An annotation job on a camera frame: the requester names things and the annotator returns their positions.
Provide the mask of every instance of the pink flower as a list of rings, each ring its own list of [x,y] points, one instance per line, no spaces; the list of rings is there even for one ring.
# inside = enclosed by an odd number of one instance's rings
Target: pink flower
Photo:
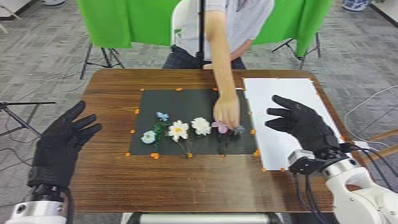
[[[211,123],[211,127],[213,127],[213,128],[218,128],[218,132],[220,132],[220,134],[225,134],[225,133],[227,133],[227,125],[221,124],[218,121],[214,121],[214,122]]]

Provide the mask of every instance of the white shirt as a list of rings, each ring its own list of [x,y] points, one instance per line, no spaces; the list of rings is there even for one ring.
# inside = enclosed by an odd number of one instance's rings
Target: white shirt
[[[198,0],[181,0],[177,7],[184,11],[173,16],[181,32],[175,45],[195,57],[198,51]],[[205,0],[205,11],[221,11],[227,15],[227,44],[230,53],[246,40],[253,40],[273,9],[273,0]],[[209,59],[209,44],[204,42],[204,60]]]

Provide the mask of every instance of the white sheet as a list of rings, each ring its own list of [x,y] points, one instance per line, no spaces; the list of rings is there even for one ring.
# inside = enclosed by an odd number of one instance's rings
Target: white sheet
[[[342,140],[332,117],[316,94],[312,81],[309,79],[246,78],[245,97],[252,112],[252,124],[255,129],[262,167],[266,170],[280,170],[280,168],[287,170],[287,156],[291,152],[300,149],[300,144],[289,134],[271,130],[264,126],[264,121],[277,118],[266,114],[266,109],[280,108],[271,101],[273,95],[289,98],[316,110],[325,123],[333,130],[335,137],[341,142]]]

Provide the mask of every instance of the jeans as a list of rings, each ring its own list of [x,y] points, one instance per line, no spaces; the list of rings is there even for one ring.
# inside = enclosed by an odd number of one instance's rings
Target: jeans
[[[200,63],[195,57],[188,54],[184,49],[175,45],[170,46],[170,54],[165,60],[163,69],[200,69]],[[230,62],[232,69],[245,69],[241,58],[236,58]]]

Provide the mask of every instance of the human hand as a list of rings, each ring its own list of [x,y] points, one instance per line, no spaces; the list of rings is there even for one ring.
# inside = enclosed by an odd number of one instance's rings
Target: human hand
[[[264,122],[277,131],[285,132],[296,138],[301,149],[316,152],[326,147],[339,147],[337,138],[323,118],[316,111],[293,100],[273,95],[273,102],[285,108],[269,108],[266,113],[280,118]]]
[[[220,96],[213,108],[214,121],[227,125],[234,130],[239,126],[239,99],[236,93],[230,96]]]
[[[101,124],[86,127],[95,121],[92,114],[72,122],[85,109],[85,102],[65,111],[49,125],[35,145],[28,186],[47,184],[67,188],[74,173],[78,152],[92,136],[101,130]]]
[[[202,69],[205,69],[205,70],[213,70],[213,64],[205,64],[205,65],[202,65]]]

